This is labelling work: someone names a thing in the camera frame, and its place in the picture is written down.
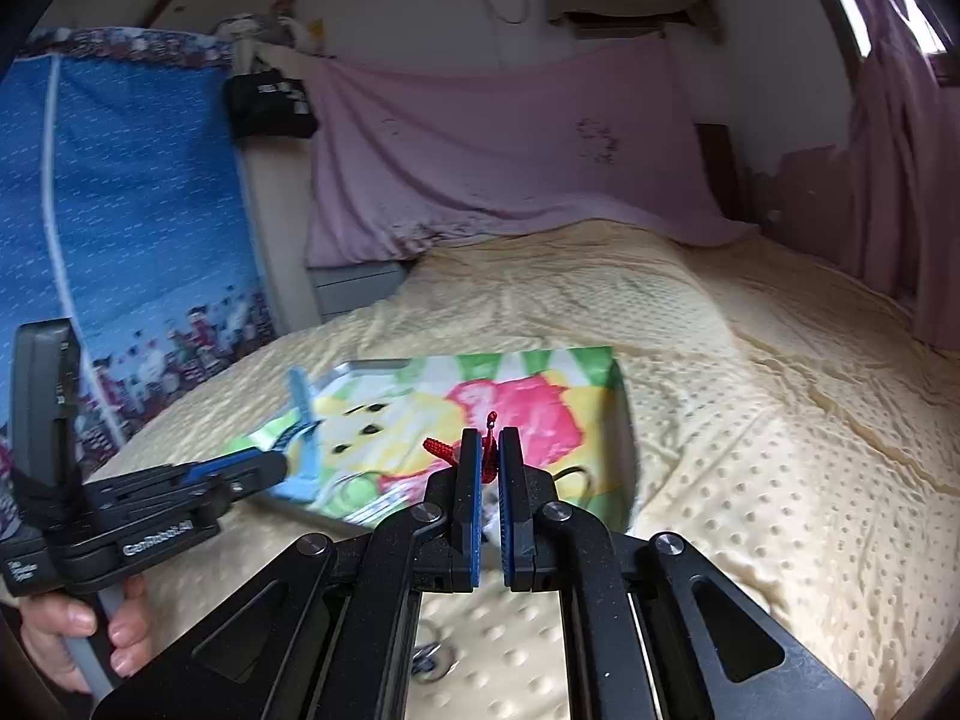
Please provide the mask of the left hand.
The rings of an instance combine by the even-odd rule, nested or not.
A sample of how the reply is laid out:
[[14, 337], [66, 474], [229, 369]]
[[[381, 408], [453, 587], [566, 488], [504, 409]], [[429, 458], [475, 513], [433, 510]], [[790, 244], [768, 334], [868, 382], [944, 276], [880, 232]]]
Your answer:
[[[34, 665], [53, 684], [68, 692], [89, 694], [89, 686], [67, 639], [88, 639], [98, 627], [96, 614], [85, 603], [58, 593], [26, 596], [18, 603], [21, 640]], [[148, 590], [143, 575], [125, 581], [124, 603], [110, 617], [110, 666], [122, 678], [141, 670], [155, 653]]]

